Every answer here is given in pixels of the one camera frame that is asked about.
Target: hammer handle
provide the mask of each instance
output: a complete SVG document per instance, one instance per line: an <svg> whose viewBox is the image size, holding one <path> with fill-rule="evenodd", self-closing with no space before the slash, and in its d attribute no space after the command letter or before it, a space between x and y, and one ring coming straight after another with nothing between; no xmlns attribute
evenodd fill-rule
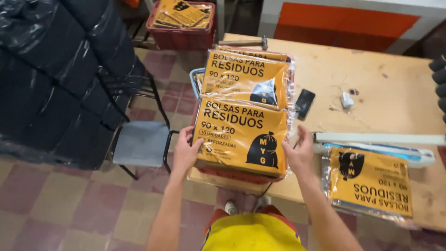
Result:
<svg viewBox="0 0 446 251"><path fill-rule="evenodd" d="M219 45L228 46L262 46L262 40L219 41Z"/></svg>

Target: person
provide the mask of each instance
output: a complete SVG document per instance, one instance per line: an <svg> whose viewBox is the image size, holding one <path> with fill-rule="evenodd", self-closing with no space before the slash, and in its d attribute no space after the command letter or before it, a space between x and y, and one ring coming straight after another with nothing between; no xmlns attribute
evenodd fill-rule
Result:
<svg viewBox="0 0 446 251"><path fill-rule="evenodd" d="M193 127L180 131L173 156L173 169L158 214L147 241L147 251L175 251L180 235L183 180L197 158L203 139L190 146ZM362 251L353 234L331 207L313 171L313 136L298 126L299 140L294 147L282 142L289 167L299 182L321 251ZM254 213L237 214L231 202L225 211L217 209L204 237L202 250L293 250L303 251L295 228L267 197L259 199Z"/></svg>

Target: hammer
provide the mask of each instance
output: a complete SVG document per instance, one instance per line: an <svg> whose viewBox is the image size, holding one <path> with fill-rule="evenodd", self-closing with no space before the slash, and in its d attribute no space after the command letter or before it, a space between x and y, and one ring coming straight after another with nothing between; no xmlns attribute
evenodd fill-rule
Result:
<svg viewBox="0 0 446 251"><path fill-rule="evenodd" d="M219 45L228 46L261 46L262 50L268 49L268 41L266 36L256 40L240 40L240 41L219 41Z"/></svg>

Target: yellow shirt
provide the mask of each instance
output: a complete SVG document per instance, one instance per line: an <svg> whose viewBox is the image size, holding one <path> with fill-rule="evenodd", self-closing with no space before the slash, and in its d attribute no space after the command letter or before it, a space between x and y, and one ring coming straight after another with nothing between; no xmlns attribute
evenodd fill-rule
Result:
<svg viewBox="0 0 446 251"><path fill-rule="evenodd" d="M209 228L202 251L305 251L300 237L281 220L249 213L218 219Z"/></svg>

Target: orange wall panel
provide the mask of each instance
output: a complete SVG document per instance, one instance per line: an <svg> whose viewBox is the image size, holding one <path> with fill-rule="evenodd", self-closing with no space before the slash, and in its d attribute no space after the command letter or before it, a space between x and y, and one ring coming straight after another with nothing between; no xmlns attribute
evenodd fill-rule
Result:
<svg viewBox="0 0 446 251"><path fill-rule="evenodd" d="M283 3L274 38L385 51L419 16L355 8Z"/></svg>

